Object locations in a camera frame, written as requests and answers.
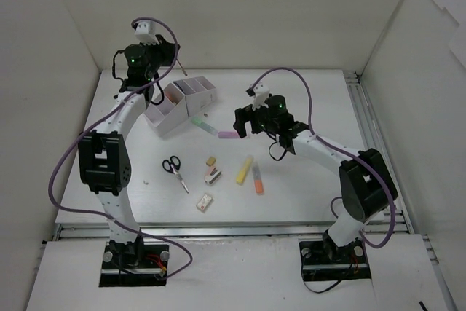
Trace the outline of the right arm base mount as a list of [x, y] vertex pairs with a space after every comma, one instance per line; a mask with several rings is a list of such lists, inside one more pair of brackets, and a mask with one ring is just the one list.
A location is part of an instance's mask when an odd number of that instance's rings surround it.
[[299, 253], [304, 282], [371, 279], [368, 258], [360, 239], [336, 250], [330, 249], [322, 240], [303, 240], [299, 241]]

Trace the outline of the green highlighter marker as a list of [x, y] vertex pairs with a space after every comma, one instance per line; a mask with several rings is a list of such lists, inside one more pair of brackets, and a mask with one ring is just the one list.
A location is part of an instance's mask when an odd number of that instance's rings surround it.
[[208, 123], [204, 122], [202, 119], [200, 119], [199, 117], [193, 117], [191, 119], [191, 122], [196, 125], [198, 128], [204, 130], [205, 132], [211, 134], [211, 135], [214, 135], [214, 136], [217, 136], [218, 135], [218, 131], [217, 129], [215, 129], [214, 127], [212, 127], [211, 125], [209, 125]]

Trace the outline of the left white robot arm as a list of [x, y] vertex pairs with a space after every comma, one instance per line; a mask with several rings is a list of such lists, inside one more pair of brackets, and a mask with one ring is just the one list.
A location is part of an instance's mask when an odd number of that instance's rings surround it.
[[132, 166], [125, 140], [151, 104], [158, 70], [173, 63], [176, 48], [155, 34], [121, 50], [127, 76], [114, 98], [114, 114], [93, 127], [78, 144], [80, 178], [108, 216], [112, 253], [119, 254], [129, 267], [143, 263], [146, 249], [127, 194]]

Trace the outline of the red gel pen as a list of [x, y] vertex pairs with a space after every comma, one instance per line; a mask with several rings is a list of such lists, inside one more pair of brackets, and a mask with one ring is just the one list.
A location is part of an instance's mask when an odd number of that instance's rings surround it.
[[182, 71], [183, 75], [188, 76], [186, 69], [183, 67], [183, 65], [181, 64], [179, 59], [177, 59], [177, 64], [178, 64], [180, 70]]

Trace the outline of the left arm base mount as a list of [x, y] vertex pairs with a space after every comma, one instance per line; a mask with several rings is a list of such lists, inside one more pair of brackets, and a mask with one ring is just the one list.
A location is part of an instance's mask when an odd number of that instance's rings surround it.
[[166, 244], [145, 244], [139, 257], [119, 254], [116, 248], [107, 244], [101, 263], [99, 287], [166, 286], [169, 258], [170, 249]]

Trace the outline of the slim orange highlighter pen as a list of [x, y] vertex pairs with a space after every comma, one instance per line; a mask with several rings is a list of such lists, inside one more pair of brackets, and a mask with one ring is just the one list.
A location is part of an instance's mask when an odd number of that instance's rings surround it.
[[165, 96], [167, 97], [167, 99], [168, 99], [169, 101], [171, 101], [172, 103], [174, 103], [173, 97], [172, 97], [170, 94], [165, 94]]

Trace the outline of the orange capped marker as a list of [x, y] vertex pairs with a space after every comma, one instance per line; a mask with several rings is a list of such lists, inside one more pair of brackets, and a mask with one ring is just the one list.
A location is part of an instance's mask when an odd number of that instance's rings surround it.
[[263, 186], [260, 169], [259, 169], [257, 162], [253, 162], [252, 164], [252, 174], [253, 174], [253, 181], [254, 181], [254, 187], [256, 190], [256, 194], [263, 194], [264, 186]]

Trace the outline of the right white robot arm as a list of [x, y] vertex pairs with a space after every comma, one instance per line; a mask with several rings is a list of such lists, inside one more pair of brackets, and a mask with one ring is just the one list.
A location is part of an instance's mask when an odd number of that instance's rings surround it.
[[[322, 252], [330, 261], [346, 256], [348, 245], [358, 237], [372, 248], [383, 248], [395, 228], [396, 187], [381, 153], [376, 149], [355, 151], [331, 143], [310, 130], [310, 126], [295, 120], [288, 112], [285, 98], [270, 95], [264, 103], [250, 104], [234, 111], [234, 129], [241, 138], [246, 136], [246, 124], [253, 134], [266, 133], [287, 153], [306, 157], [339, 177], [342, 212], [323, 235]], [[373, 243], [363, 230], [368, 222], [385, 208], [391, 219], [385, 238]]]

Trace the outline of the pink purple highlighter marker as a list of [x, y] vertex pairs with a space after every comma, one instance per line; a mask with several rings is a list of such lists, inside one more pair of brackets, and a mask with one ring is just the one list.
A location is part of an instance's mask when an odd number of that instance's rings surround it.
[[238, 139], [240, 136], [236, 131], [219, 131], [218, 137], [220, 139]]

